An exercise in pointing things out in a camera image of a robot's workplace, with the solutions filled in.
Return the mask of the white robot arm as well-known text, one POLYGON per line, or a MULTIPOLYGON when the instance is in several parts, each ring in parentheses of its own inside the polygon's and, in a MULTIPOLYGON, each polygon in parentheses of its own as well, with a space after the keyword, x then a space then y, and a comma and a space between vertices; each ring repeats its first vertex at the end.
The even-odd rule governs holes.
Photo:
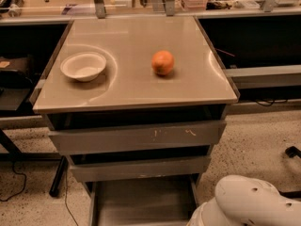
POLYGON ((281 196, 264 180, 229 175, 186 226, 301 226, 301 202, 281 196))

